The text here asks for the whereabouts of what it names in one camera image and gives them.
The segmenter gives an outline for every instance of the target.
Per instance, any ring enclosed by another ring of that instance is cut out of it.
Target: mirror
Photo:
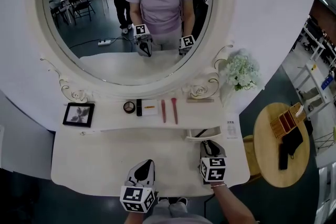
[[[143,85],[169,76],[192,57],[212,0],[44,3],[58,45],[81,69],[109,83]]]

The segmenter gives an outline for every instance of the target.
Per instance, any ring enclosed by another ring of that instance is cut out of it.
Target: woman
[[[178,49],[182,36],[189,36],[195,23],[193,0],[127,0],[134,25],[146,24],[154,50]]]

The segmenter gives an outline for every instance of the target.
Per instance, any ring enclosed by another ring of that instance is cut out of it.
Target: lavender t-shirt
[[[147,25],[151,34],[167,34],[181,25],[180,0],[142,0],[140,9],[143,23]]]

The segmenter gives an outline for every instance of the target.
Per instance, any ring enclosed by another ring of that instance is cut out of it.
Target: framed flower picture
[[[68,103],[63,125],[91,127],[95,104]]]

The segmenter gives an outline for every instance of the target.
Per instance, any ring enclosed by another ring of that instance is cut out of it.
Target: white power strip
[[[98,42],[98,46],[106,46],[106,45],[110,45],[112,43],[111,40],[101,40]]]

